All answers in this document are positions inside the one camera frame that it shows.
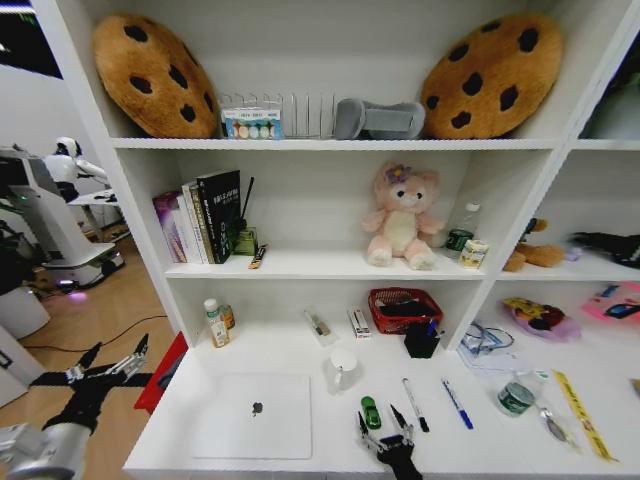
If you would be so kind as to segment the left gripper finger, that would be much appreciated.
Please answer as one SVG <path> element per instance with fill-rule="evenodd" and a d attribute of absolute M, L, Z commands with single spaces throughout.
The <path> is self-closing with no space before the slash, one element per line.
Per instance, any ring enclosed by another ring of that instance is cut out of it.
<path fill-rule="evenodd" d="M 104 375 L 118 375 L 123 373 L 126 377 L 134 375 L 146 362 L 149 334 L 145 334 L 137 344 L 134 352 L 120 360 L 115 365 L 103 372 Z"/>
<path fill-rule="evenodd" d="M 101 342 L 96 343 L 93 347 L 91 347 L 81 356 L 81 358 L 78 360 L 78 362 L 75 365 L 73 365 L 72 367 L 70 367 L 64 372 L 67 383 L 75 383 L 84 378 L 85 372 L 92 365 L 101 347 L 102 347 Z"/>

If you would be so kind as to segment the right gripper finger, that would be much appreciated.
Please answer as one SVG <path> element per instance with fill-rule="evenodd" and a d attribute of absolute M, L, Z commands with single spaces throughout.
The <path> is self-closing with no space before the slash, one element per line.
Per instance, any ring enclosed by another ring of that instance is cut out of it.
<path fill-rule="evenodd" d="M 366 422 L 360 412 L 357 412 L 358 428 L 360 431 L 361 441 L 367 449 L 376 449 L 377 441 L 369 434 Z"/>
<path fill-rule="evenodd" d="M 404 440 L 412 441 L 414 427 L 406 421 L 406 419 L 401 414 L 401 412 L 398 409 L 396 409 L 393 404 L 390 404 L 390 408 L 396 422 L 398 423 L 398 426 L 401 430 L 401 435 L 403 436 Z"/>

